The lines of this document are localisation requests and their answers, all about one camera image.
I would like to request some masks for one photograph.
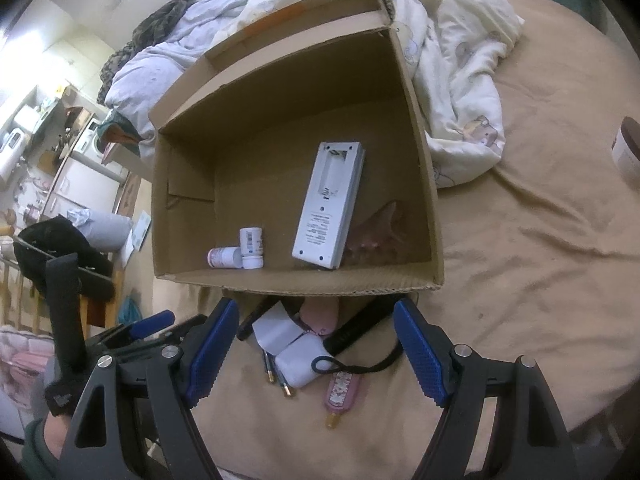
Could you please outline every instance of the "pill bottle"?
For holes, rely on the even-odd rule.
[[[244,227],[240,229],[240,251],[242,266],[245,269],[260,269],[264,265],[262,258],[262,228]]]
[[[216,247],[207,254],[209,267],[215,269],[242,269],[240,247]]]

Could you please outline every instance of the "pen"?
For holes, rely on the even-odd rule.
[[[276,381],[273,375],[273,364],[271,363],[271,356],[267,354],[266,350],[262,351],[262,360],[264,362],[264,373],[267,374],[269,382],[273,384]]]
[[[278,366],[276,365],[276,363],[273,363],[273,370],[276,372],[276,377],[278,378],[280,387],[284,392],[284,396],[289,397],[290,399],[291,397],[293,397],[294,389],[291,386],[289,386],[289,383],[287,383],[287,380],[284,378],[284,375],[282,374],[282,372],[278,370]]]

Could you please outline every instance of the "black strap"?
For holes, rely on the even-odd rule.
[[[328,355],[321,355],[320,357],[316,357],[313,361],[311,361],[311,369],[316,374],[320,374],[320,375],[335,374],[336,372],[348,372],[350,374],[356,374],[356,375],[372,374],[375,372],[381,372],[382,370],[386,370],[387,368],[389,368],[393,363],[395,363],[400,358],[403,352],[404,352],[404,349],[402,348],[402,344],[398,340],[396,342],[396,346],[391,351],[391,354],[389,354],[384,359],[382,359],[382,361],[380,361],[377,365],[373,365],[373,366],[345,365],[340,361],[338,361],[338,359],[336,359],[335,357],[331,357]],[[334,366],[329,368],[328,370],[322,370],[321,368],[318,368],[319,362],[328,362]]]

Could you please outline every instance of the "white paper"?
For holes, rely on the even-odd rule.
[[[253,327],[258,344],[271,355],[278,355],[305,333],[289,317],[280,301],[259,317]]]
[[[133,254],[133,240],[131,237],[133,231],[129,232],[129,236],[127,236],[127,241],[124,242],[124,245],[120,249],[120,261],[122,262],[122,268],[124,269],[129,262],[129,258]]]
[[[311,369],[311,363],[316,357],[329,356],[322,345],[319,335],[308,333],[287,346],[276,356],[276,366],[282,372],[284,378],[293,388],[302,388],[316,377],[319,377]],[[328,370],[331,363],[324,361],[318,363],[318,368]]]
[[[145,241],[146,233],[149,231],[151,225],[151,216],[146,211],[140,213],[140,218],[136,222],[136,226],[131,233],[133,246],[137,251],[142,247],[142,243]]]

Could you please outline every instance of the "white blanket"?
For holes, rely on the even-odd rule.
[[[114,78],[106,104],[127,117],[153,157],[149,109],[214,44],[299,0],[204,0],[165,43],[146,48]],[[394,27],[426,118],[439,187],[469,182],[493,167],[504,147],[502,109],[492,79],[522,32],[507,0],[394,0]]]

